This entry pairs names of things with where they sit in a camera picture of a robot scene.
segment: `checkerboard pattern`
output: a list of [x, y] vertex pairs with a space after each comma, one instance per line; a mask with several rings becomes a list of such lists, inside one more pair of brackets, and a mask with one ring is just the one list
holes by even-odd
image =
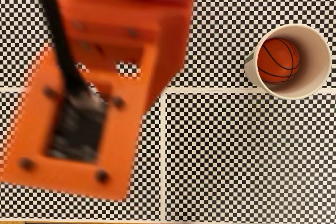
[[[0, 157], [7, 153], [6, 131], [13, 121], [16, 92], [0, 93]], [[87, 198], [0, 183], [1, 218], [158, 220], [160, 216], [159, 102], [143, 117], [129, 195], [123, 201]]]
[[[0, 86], [20, 87], [50, 35], [38, 0], [0, 3]], [[195, 0], [185, 69], [170, 86], [252, 87], [244, 77], [244, 57], [264, 34], [288, 23], [316, 28], [336, 55], [334, 9], [335, 0]], [[336, 68], [325, 87], [336, 87]]]
[[334, 222], [335, 100], [167, 95], [167, 219]]
[[[42, 11], [39, 0], [0, 0], [0, 88], [29, 84], [38, 52], [51, 39]], [[195, 0], [185, 68], [170, 91], [218, 88], [220, 94], [168, 93], [166, 106], [157, 102], [143, 117], [129, 197], [109, 201], [0, 183], [0, 219], [334, 222], [335, 92], [300, 101], [249, 94], [244, 59], [273, 28], [307, 24], [334, 55], [324, 85], [334, 89], [335, 20], [335, 0]], [[121, 76], [140, 75], [135, 65], [121, 62], [117, 69]], [[227, 88], [242, 93], [226, 94]], [[2, 157], [23, 94], [0, 92], [0, 98]]]
[[[335, 0], [195, 0], [185, 69], [178, 87], [252, 87], [244, 59], [270, 30], [306, 24], [319, 31], [336, 55]], [[336, 58], [326, 87], [336, 87]]]

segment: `white cup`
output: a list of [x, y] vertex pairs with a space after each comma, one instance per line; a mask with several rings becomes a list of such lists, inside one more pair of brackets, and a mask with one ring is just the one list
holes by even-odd
[[[258, 71], [258, 55], [263, 43], [272, 38], [283, 38], [294, 43], [300, 53], [300, 68], [289, 81], [267, 84]], [[331, 72], [331, 51], [325, 39], [306, 25], [280, 26], [264, 35], [257, 47], [245, 59], [245, 75], [254, 85], [269, 94], [285, 100], [304, 99], [317, 92], [327, 81]]]

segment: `orange bracket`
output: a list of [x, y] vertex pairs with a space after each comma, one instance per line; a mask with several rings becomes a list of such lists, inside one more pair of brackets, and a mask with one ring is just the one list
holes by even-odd
[[[52, 50], [46, 50], [29, 88], [22, 119], [12, 132], [3, 179], [26, 186], [101, 198], [125, 197], [142, 115], [183, 67], [193, 0], [58, 0], [72, 55], [110, 102], [93, 164], [45, 155], [62, 103], [64, 84]], [[116, 62], [137, 64], [139, 79], [122, 78]], [[45, 93], [49, 87], [57, 98]], [[97, 179], [103, 169], [109, 175]]]

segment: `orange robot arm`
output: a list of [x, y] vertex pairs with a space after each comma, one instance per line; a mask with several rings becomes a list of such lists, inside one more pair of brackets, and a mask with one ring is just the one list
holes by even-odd
[[[2, 177], [120, 199], [129, 186], [141, 117], [183, 67], [193, 0], [56, 2], [61, 22], [49, 19], [55, 47], [44, 50]], [[140, 78], [120, 77], [118, 61], [137, 64]], [[76, 72], [74, 62], [90, 72]], [[93, 98], [87, 82], [104, 102]]]

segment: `orange basketball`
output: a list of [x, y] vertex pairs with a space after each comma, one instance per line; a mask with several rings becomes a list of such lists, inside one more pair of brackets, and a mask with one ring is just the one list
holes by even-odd
[[296, 46], [285, 39], [266, 40], [258, 55], [258, 70], [263, 82], [280, 84], [299, 70], [300, 55]]

